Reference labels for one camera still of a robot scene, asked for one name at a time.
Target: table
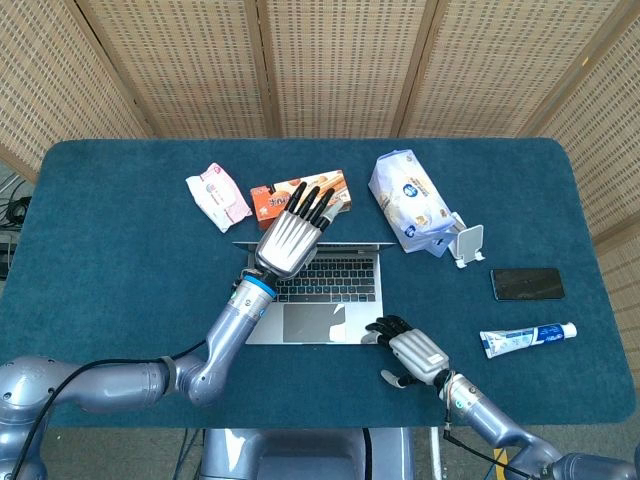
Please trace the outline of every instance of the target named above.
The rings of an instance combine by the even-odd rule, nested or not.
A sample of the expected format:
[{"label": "table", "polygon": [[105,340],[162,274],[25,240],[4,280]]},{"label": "table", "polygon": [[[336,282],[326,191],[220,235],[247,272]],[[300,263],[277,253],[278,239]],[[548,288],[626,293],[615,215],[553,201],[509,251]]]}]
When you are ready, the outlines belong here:
[{"label": "table", "polygon": [[[220,163],[249,189],[342,168],[353,208],[327,241],[393,241],[368,191],[376,158],[411,148],[452,210],[485,226],[487,260],[458,270],[448,253],[381,255],[384,310],[428,333],[516,421],[621,421],[635,392],[562,148],[549,139],[83,140],[47,154],[0,304],[0,360],[46,354],[85,363],[155,357],[202,339],[245,265],[184,182]],[[559,268],[560,301],[496,302],[489,271]],[[572,321],[575,339],[488,360],[480,330]],[[355,427],[442,422],[433,389],[397,390],[377,346],[247,346],[219,403],[173,395],[144,411],[56,410],[58,426]]]}]

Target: touchpad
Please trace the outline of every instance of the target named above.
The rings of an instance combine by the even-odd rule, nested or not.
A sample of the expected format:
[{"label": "touchpad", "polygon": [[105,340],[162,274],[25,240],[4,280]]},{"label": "touchpad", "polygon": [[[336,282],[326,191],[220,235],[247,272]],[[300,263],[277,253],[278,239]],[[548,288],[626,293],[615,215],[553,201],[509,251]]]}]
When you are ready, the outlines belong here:
[{"label": "touchpad", "polygon": [[328,343],[345,341],[342,303],[286,303],[283,342]]}]

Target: snack box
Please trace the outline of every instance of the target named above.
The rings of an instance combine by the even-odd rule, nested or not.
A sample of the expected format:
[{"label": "snack box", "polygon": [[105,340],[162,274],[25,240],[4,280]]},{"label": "snack box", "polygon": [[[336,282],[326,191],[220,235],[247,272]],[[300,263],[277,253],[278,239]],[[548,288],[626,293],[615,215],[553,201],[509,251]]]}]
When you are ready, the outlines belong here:
[{"label": "snack box", "polygon": [[331,197],[329,206],[336,203],[338,199],[341,199],[344,205],[340,211],[348,212],[351,210],[351,195],[349,194],[347,181],[342,170],[333,170],[308,177],[294,178],[284,182],[274,183],[273,185],[263,185],[251,189],[253,208],[256,212],[258,226],[261,230],[269,228],[273,220],[284,210],[291,194],[302,182],[307,182],[307,188],[302,198],[300,198],[298,205],[305,199],[306,194],[311,192],[311,189],[317,185],[320,187],[320,191],[316,196],[316,201],[319,200],[328,189],[333,188],[335,193],[333,197]]}]

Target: black phone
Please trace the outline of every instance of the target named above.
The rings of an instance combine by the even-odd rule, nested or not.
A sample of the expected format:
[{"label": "black phone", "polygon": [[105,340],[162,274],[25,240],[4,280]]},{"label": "black phone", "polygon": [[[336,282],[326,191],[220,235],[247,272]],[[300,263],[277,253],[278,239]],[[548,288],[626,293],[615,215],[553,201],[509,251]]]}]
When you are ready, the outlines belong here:
[{"label": "black phone", "polygon": [[546,300],[564,298],[557,268],[496,268],[491,270],[496,300]]}]

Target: yellow stripe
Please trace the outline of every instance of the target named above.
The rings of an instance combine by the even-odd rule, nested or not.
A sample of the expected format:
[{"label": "yellow stripe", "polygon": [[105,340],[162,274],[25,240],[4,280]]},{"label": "yellow stripe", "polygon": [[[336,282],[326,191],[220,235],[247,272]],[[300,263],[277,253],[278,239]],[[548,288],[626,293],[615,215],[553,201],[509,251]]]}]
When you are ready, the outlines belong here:
[{"label": "yellow stripe", "polygon": [[[496,460],[498,460],[501,463],[504,463],[505,465],[509,464],[509,459],[507,458],[507,451],[504,450],[502,451],[502,454],[500,454],[500,452],[502,451],[501,448],[494,448],[493,449],[493,458],[495,458]],[[496,465],[496,480],[506,480],[504,477],[504,468],[499,467]]]}]

